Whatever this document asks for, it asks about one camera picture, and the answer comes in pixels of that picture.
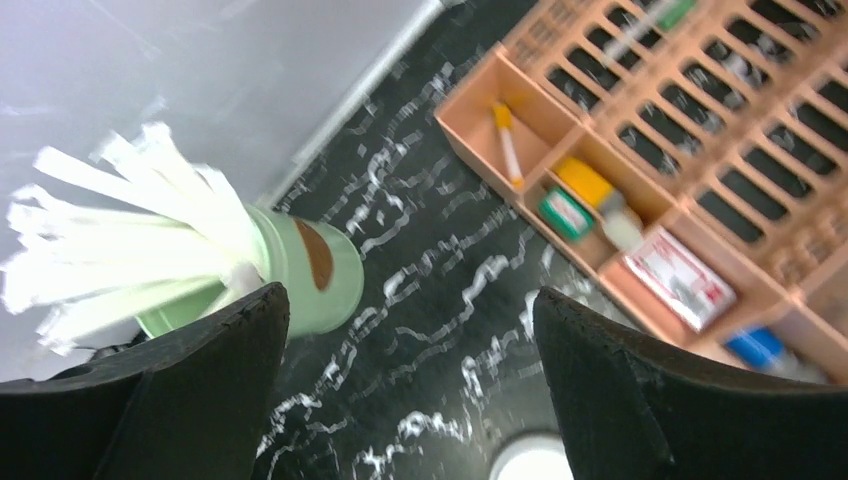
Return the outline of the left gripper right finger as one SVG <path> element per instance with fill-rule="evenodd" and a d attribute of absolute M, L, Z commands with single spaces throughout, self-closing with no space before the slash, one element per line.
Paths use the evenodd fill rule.
<path fill-rule="evenodd" d="M 716 362 L 551 288 L 534 336 L 577 479 L 843 479 L 847 390 Z"/>

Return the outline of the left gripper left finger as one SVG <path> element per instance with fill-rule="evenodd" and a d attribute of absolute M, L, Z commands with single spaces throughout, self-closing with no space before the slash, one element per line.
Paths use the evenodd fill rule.
<path fill-rule="evenodd" d="M 5 479 L 247 479 L 287 339 L 273 283 L 44 380 L 1 386 Z"/>

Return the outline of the stack of white cup lids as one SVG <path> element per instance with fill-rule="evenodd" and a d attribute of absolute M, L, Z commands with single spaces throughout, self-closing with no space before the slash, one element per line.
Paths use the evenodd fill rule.
<path fill-rule="evenodd" d="M 562 439 L 549 432 L 522 434 L 495 455 L 489 480 L 574 480 Z"/>

